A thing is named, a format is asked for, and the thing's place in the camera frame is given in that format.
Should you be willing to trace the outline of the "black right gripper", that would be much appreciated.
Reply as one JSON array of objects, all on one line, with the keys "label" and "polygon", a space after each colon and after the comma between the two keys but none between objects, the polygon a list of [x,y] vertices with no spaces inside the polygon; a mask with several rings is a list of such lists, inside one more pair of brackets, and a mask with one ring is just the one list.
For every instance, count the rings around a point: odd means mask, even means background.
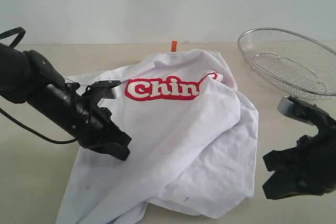
[{"label": "black right gripper", "polygon": [[267,199],[324,195],[335,191],[335,127],[313,137],[304,135],[297,146],[263,156],[267,171],[263,184]]}]

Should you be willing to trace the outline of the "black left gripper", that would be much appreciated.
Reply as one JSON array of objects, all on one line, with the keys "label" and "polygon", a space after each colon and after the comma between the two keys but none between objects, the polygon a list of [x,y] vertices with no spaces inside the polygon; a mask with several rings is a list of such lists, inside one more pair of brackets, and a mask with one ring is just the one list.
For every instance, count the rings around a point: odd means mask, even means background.
[{"label": "black left gripper", "polygon": [[49,84],[27,102],[73,136],[81,147],[125,161],[130,154],[131,137],[113,123],[108,108],[79,95],[79,87],[67,84],[57,88]]}]

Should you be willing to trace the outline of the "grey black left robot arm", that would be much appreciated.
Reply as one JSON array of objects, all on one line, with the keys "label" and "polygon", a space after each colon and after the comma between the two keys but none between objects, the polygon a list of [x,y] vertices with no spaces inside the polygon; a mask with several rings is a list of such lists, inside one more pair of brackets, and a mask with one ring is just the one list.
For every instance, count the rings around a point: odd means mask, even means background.
[{"label": "grey black left robot arm", "polygon": [[66,82],[40,53],[20,52],[1,45],[1,96],[14,104],[28,103],[74,137],[83,148],[125,161],[131,138],[99,107],[101,99],[115,99],[119,80],[97,81],[77,93],[80,84]]}]

